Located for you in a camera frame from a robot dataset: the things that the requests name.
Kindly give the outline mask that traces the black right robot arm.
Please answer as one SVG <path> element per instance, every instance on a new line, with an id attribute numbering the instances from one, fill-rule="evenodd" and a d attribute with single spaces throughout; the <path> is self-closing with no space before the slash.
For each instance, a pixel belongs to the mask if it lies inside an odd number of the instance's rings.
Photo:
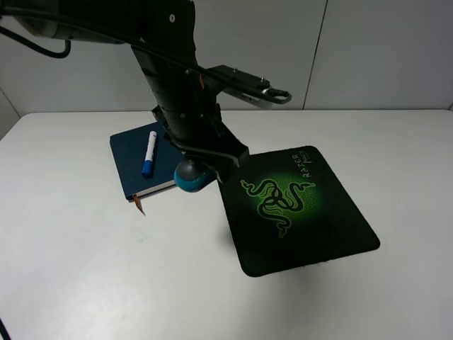
<path id="1" fill-rule="evenodd" d="M 192 1 L 2 1 L 1 15 L 15 18 L 32 35 L 64 41 L 53 52 L 2 28 L 1 34 L 42 55 L 63 59 L 73 41 L 127 44 L 157 105 L 154 117 L 183 154 L 179 186 L 228 181 L 248 158 L 222 120 L 217 95 L 249 94 L 251 77 L 231 67 L 205 69 L 195 56 Z"/>

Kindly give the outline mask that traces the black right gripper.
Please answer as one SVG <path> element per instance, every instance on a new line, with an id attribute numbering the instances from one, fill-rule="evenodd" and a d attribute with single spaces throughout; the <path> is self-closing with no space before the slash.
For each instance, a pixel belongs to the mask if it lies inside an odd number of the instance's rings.
<path id="1" fill-rule="evenodd" d="M 154 94 L 154 117 L 183 154 L 213 170 L 226 183 L 249 156 L 222 121 L 220 107 L 200 74 L 133 47 L 132 51 Z"/>

